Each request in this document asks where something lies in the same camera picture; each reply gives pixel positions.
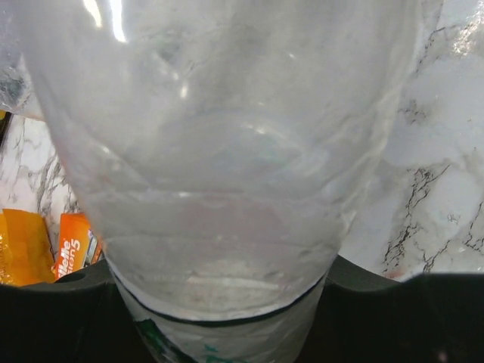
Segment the orange snack bag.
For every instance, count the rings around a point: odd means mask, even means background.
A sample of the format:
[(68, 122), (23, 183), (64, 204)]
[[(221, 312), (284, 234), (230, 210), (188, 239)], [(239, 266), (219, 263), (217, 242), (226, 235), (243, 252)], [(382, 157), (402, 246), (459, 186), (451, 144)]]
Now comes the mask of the orange snack bag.
[(22, 287), (55, 280), (54, 259), (41, 215), (1, 211), (1, 283)]

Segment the red label plastic bottle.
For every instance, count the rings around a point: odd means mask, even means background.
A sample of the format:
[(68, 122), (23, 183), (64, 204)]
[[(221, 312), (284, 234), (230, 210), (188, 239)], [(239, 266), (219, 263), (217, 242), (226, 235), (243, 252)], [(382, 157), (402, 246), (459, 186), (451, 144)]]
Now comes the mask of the red label plastic bottle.
[(67, 181), (160, 362), (292, 362), (419, 1), (13, 1)]

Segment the orange razor box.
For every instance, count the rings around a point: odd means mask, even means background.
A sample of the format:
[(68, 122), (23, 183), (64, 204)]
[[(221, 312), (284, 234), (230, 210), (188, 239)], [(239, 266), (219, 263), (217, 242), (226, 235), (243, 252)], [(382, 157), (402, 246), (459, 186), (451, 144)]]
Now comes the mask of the orange razor box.
[(57, 280), (95, 264), (104, 258), (101, 240), (84, 213), (60, 216), (59, 246), (53, 267)]

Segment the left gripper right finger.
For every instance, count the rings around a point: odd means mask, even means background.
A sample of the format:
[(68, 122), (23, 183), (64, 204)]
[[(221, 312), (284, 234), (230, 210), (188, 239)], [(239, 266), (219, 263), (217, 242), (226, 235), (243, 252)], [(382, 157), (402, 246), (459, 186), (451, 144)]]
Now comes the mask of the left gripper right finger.
[(483, 276), (396, 282), (339, 256), (300, 362), (481, 362)]

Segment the clear empty plastic bottle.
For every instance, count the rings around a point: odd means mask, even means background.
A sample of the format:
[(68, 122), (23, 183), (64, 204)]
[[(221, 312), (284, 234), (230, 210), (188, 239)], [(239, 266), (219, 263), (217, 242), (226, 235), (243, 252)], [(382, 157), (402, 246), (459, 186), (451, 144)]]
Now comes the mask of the clear empty plastic bottle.
[(1, 1), (1, 109), (44, 121), (26, 68), (10, 1)]

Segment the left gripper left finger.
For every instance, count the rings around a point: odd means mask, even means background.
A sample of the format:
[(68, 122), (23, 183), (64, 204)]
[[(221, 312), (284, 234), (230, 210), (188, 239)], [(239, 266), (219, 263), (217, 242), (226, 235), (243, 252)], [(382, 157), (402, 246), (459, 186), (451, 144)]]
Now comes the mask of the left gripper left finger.
[(3, 362), (149, 362), (106, 261), (48, 284), (1, 287)]

